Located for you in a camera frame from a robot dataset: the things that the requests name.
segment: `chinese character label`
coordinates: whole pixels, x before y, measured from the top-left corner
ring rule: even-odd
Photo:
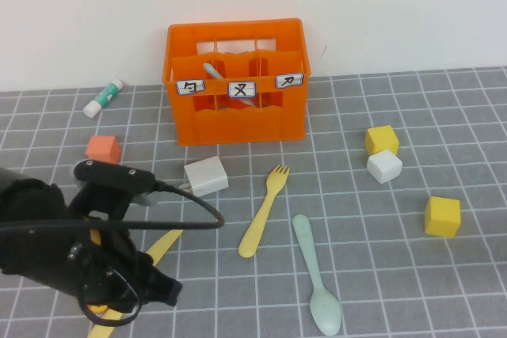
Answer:
[[[282,74],[276,76],[276,87],[278,89],[285,89],[289,86],[301,85],[303,83],[303,74]]]
[[[176,82],[177,93],[180,95],[190,95],[204,90],[204,81],[202,79],[189,79],[187,81]]]
[[[251,98],[255,97],[257,90],[255,82],[229,82],[229,97],[232,98]]]

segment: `black cable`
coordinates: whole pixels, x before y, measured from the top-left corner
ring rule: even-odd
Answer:
[[[113,221],[113,220],[72,220],[50,219],[40,221],[18,221],[0,223],[0,233],[14,233],[26,230],[212,230],[223,226],[223,216],[212,205],[191,193],[185,192],[163,181],[157,182],[157,192],[176,193],[202,206],[216,218],[215,222],[149,222],[149,221]]]
[[[88,304],[86,303],[86,293],[85,293],[86,288],[87,288],[88,278],[90,277],[90,274],[93,271],[93,269],[91,267],[91,261],[90,261],[90,265],[87,268],[87,271],[85,273],[84,279],[82,281],[81,286],[79,287],[79,292],[78,292],[78,304],[79,304],[79,307],[81,308],[81,311],[95,325],[117,328],[120,326],[130,324],[132,321],[134,321],[137,318],[137,316],[139,315],[139,312],[141,311],[141,308],[144,304],[143,291],[142,291],[141,287],[139,286],[139,283],[137,282],[135,277],[132,276],[130,274],[130,272],[126,268],[124,268],[124,266],[118,260],[116,260],[114,257],[111,257],[110,255],[107,255],[106,253],[103,253],[101,250],[95,249],[93,246],[88,247],[88,249],[92,249],[96,256],[99,256],[101,259],[107,261],[108,266],[112,269],[112,271],[125,282],[127,287],[130,288],[132,293],[135,295],[137,302],[135,304],[134,312],[130,316],[128,316],[126,318],[119,319],[119,320],[109,320],[107,318],[101,318],[98,315],[96,315],[94,312],[92,312],[90,310],[90,308],[88,307]]]

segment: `orange plastic crate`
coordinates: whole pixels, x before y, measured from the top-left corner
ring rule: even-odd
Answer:
[[[219,49],[244,40],[252,42],[252,50],[235,54]],[[274,41],[274,50],[259,48],[266,40]],[[199,53],[200,43],[212,50]],[[212,78],[205,63],[223,79]],[[310,74],[300,19],[171,25],[162,80],[177,141],[197,145],[304,138]],[[256,107],[242,103],[244,96]]]

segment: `glue stick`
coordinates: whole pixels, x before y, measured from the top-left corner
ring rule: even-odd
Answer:
[[[124,84],[119,80],[115,79],[109,85],[98,94],[93,101],[86,105],[84,108],[85,115],[89,118],[95,117],[99,111],[101,111],[114,96],[116,96],[120,90],[124,87]]]

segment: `red cube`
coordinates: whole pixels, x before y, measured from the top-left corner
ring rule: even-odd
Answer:
[[[90,160],[118,164],[121,158],[120,144],[116,136],[92,136],[86,147],[86,156]]]

